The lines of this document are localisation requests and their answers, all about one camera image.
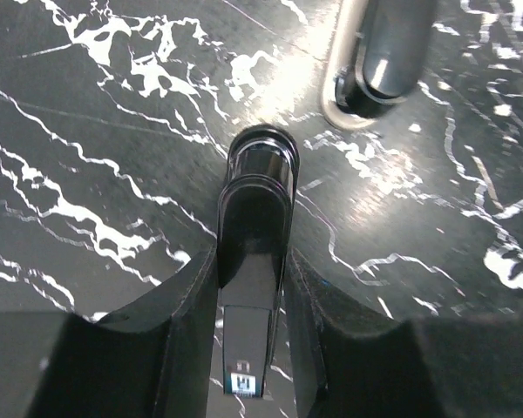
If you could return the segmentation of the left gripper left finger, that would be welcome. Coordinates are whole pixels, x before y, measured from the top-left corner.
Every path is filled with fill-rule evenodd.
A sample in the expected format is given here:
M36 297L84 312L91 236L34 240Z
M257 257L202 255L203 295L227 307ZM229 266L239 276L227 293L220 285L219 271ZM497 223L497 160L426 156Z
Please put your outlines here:
M98 322L64 316L29 415L205 416L216 267L210 247Z

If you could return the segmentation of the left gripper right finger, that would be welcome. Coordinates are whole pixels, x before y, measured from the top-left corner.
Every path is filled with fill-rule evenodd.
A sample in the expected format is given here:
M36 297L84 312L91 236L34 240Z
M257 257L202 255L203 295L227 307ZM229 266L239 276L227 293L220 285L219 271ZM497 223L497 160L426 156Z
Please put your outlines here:
M354 300L296 250L284 298L298 416L444 416L412 325Z

